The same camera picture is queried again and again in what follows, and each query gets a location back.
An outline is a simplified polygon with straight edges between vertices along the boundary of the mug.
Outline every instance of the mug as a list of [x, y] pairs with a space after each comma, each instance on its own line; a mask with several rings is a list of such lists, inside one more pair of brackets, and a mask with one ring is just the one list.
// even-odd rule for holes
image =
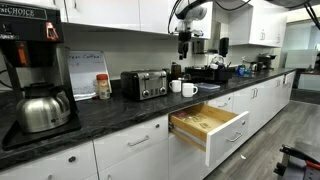
[[182, 95], [183, 97], [192, 97], [194, 94], [197, 94], [198, 87], [193, 83], [183, 83], [182, 84]]
[[172, 92], [181, 92], [181, 81], [179, 80], [172, 80], [169, 83], [169, 87], [172, 90]]

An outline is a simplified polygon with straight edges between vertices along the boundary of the upper cabinet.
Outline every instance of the upper cabinet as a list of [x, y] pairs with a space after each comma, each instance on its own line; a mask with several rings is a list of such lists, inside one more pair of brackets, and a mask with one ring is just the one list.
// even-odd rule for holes
[[23, 3], [32, 6], [41, 6], [44, 8], [60, 9], [61, 21], [68, 22], [64, 0], [3, 0], [1, 2]]
[[[169, 17], [176, 0], [140, 0], [141, 31], [168, 34]], [[201, 30], [209, 39], [211, 36], [212, 2], [202, 4], [207, 8], [207, 14], [201, 21], [193, 21], [193, 29]], [[178, 19], [174, 15], [170, 23], [170, 32], [178, 25]]]
[[65, 3], [69, 23], [140, 30], [139, 0], [65, 0]]
[[288, 10], [254, 1], [229, 15], [230, 45], [282, 47]]

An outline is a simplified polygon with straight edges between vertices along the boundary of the gray floor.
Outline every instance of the gray floor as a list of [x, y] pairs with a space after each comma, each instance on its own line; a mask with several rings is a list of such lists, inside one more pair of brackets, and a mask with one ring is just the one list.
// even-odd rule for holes
[[297, 139], [310, 135], [307, 144], [316, 143], [320, 129], [320, 106], [290, 101], [268, 124], [214, 170], [206, 180], [273, 180], [281, 162], [282, 144], [293, 146]]

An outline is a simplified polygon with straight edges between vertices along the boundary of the wall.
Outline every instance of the wall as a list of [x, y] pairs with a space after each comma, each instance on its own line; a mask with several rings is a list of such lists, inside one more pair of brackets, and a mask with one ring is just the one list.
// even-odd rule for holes
[[[213, 11], [212, 21], [215, 24], [221, 22], [221, 32], [218, 37], [227, 37], [229, 14], [216, 7], [215, 3]], [[65, 25], [64, 30], [65, 45], [71, 50], [99, 50], [104, 52], [111, 79], [119, 79], [122, 71], [169, 68], [173, 61], [183, 67], [207, 64], [207, 56], [192, 55], [191, 46], [189, 46], [188, 58], [179, 61], [177, 37], [70, 24]], [[229, 48], [225, 62], [232, 62], [232, 65], [237, 65], [242, 63], [242, 56], [246, 56], [248, 61], [254, 61], [259, 53], [269, 52], [272, 52], [271, 48], [262, 46], [232, 46]], [[0, 57], [0, 69], [4, 68], [3, 60]], [[6, 75], [2, 75], [1, 78], [8, 82]]]

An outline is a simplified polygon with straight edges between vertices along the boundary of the black granite countertop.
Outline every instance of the black granite countertop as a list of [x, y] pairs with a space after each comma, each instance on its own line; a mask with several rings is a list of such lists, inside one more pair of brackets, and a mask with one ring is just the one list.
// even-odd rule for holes
[[[223, 84], [219, 91], [201, 91], [192, 98], [184, 98], [181, 93], [169, 93], [141, 102], [124, 98], [120, 89], [113, 88], [112, 98], [108, 100], [85, 100], [77, 102], [81, 130], [56, 136], [37, 143], [4, 151], [0, 145], [0, 170], [34, 160], [97, 137], [128, 128], [143, 121], [165, 115], [172, 111], [210, 100], [221, 95], [243, 89], [248, 86], [287, 74], [294, 69], [275, 69], [257, 73], [254, 78], [233, 77]], [[12, 92], [0, 93], [0, 140], [4, 138], [10, 126], [16, 120], [15, 100]]]

